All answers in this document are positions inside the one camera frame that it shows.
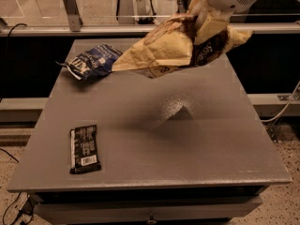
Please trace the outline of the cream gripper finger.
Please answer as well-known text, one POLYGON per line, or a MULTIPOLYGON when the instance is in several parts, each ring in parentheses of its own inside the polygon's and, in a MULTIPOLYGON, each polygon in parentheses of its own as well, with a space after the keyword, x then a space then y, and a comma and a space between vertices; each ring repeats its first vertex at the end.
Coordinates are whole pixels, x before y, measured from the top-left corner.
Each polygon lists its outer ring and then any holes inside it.
POLYGON ((191 0, 187 12, 191 15, 198 16, 202 11, 208 8, 207 0, 191 0))
POLYGON ((200 45, 209 38, 223 31, 233 15, 232 11, 204 8, 195 22, 196 35, 194 44, 200 45))

